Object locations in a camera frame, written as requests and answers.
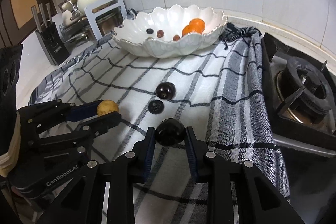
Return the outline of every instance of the potato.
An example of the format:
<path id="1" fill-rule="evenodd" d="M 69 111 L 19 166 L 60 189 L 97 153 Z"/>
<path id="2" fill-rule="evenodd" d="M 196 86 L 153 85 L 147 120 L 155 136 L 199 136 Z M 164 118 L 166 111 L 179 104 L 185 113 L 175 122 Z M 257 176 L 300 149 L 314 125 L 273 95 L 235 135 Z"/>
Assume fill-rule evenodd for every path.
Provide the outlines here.
<path id="1" fill-rule="evenodd" d="M 119 112 L 119 106 L 112 100 L 103 100 L 97 107 L 98 116 L 103 116 L 114 111 Z"/>

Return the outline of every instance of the scalloped bowl rim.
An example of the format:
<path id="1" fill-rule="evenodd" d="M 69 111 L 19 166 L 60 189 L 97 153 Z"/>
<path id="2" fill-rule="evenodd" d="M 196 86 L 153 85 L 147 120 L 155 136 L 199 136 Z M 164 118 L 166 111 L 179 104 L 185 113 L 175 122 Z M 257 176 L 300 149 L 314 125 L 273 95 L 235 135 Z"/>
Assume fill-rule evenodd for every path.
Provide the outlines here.
<path id="1" fill-rule="evenodd" d="M 175 6 L 178 6 L 178 7 L 182 8 L 182 9 L 184 9 L 184 10 L 188 9 L 188 8 L 191 7 L 191 6 L 196 6 L 199 10 L 205 10 L 205 9 L 210 8 L 214 14 L 216 13 L 212 7 L 206 7 L 206 8 L 204 8 L 204 9 L 200 9 L 197 5 L 194 5 L 194 4 L 193 4 L 193 5 L 190 5 L 189 7 L 186 7 L 186 8 L 185 8 L 185 7 L 182 7 L 182 6 L 179 5 L 179 4 L 175 4 L 175 5 L 173 5 L 172 7 L 175 7 Z M 150 15 L 150 14 L 154 13 L 156 10 L 170 10 L 172 7 L 170 7 L 169 9 L 164 9 L 164 8 L 162 8 L 162 7 L 156 7 L 156 8 L 153 9 L 153 11 L 152 11 L 151 13 L 139 12 L 138 14 L 140 14 L 140 13 L 144 13 L 144 14 Z M 163 40 L 163 39 L 161 39 L 161 38 L 148 37 L 148 38 L 146 38 L 146 39 L 145 39 L 143 42 L 141 42 L 141 43 L 134 43 L 134 42 L 128 41 L 128 40 L 123 39 L 123 38 L 121 38 L 121 39 L 117 39 L 113 33 L 112 33 L 112 36 L 113 36 L 113 39 L 116 40 L 116 41 L 118 41 L 118 42 L 127 42 L 127 43 L 130 43 L 130 44 L 135 45 L 135 46 L 141 46 L 141 45 L 143 45 L 146 41 L 159 41 L 159 42 L 163 42 L 163 43 L 165 43 L 165 44 L 178 43 L 182 38 L 187 37 L 187 36 L 189 36 L 189 35 L 191 35 L 191 34 L 197 34 L 197 35 L 199 35 L 200 37 L 202 37 L 202 36 L 207 36 L 207 35 L 210 35 L 211 33 L 213 33 L 214 31 L 216 31 L 218 28 L 221 28 L 221 27 L 225 26 L 225 25 L 227 24 L 228 17 L 224 15 L 224 11 L 223 11 L 223 10 L 220 10 L 220 11 L 218 11 L 218 12 L 221 12 L 221 13 L 222 13 L 221 21 L 223 21 L 224 18 L 226 17 L 224 23 L 221 23 L 221 24 L 217 25 L 213 30 L 211 30 L 210 32 L 207 32 L 207 33 L 202 33 L 202 34 L 200 34 L 200 33 L 198 33 L 198 32 L 191 32 L 191 33 L 188 33 L 188 34 L 182 36 L 182 37 L 181 37 L 179 40 L 177 40 L 177 41 L 174 41 L 174 40 L 166 41 L 166 40 Z"/>

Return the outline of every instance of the white countertop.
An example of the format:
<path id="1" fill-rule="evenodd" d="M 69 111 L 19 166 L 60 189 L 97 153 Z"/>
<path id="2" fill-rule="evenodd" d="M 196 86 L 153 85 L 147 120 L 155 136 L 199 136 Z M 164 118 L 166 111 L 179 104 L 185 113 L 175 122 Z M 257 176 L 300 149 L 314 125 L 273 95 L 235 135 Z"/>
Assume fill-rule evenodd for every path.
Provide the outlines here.
<path id="1" fill-rule="evenodd" d="M 61 15 L 55 15 L 53 21 L 56 26 L 62 22 Z M 19 80 L 16 84 L 16 107 L 17 109 L 28 104 L 31 93 L 43 81 L 43 79 L 57 70 L 60 66 L 50 64 L 43 49 L 37 39 L 36 33 L 31 33 L 23 42 L 22 57 L 20 63 Z M 69 58 L 79 55 L 83 50 L 93 45 L 93 42 L 86 42 L 76 47 L 70 54 Z"/>

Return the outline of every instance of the checkered towel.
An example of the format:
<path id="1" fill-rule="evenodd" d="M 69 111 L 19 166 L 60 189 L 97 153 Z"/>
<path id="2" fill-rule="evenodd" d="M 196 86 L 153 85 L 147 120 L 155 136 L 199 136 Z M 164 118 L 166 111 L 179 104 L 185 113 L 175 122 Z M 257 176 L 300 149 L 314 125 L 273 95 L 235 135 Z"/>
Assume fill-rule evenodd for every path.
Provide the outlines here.
<path id="1" fill-rule="evenodd" d="M 100 163 L 130 151 L 148 127 L 175 117 L 226 160 L 252 160 L 289 198 L 283 157 L 272 138 L 261 87 L 261 33 L 228 24 L 221 38 L 204 50 L 170 59 L 136 57 L 110 40 L 47 76 L 31 102 L 117 102 L 121 124 L 94 141 L 92 159 Z M 166 81 L 174 83 L 176 95 L 164 101 L 161 114 L 153 115 L 148 104 L 157 99 L 157 85 Z M 45 135 L 69 132 L 76 125 L 68 122 Z M 157 144 L 149 178 L 144 185 L 134 185 L 133 193 L 137 224 L 206 222 L 207 184 L 190 178 L 183 143 Z M 232 194 L 235 199 L 234 186 Z M 234 212 L 237 222 L 236 205 Z"/>

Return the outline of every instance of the black stove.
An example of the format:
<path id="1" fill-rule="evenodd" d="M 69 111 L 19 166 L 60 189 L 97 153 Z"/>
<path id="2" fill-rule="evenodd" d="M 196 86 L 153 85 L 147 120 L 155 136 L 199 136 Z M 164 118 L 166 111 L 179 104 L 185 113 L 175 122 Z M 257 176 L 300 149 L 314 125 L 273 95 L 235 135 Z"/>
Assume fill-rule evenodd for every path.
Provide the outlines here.
<path id="1" fill-rule="evenodd" d="M 262 88 L 274 134 L 336 150 L 336 86 L 326 63 L 266 33 Z"/>

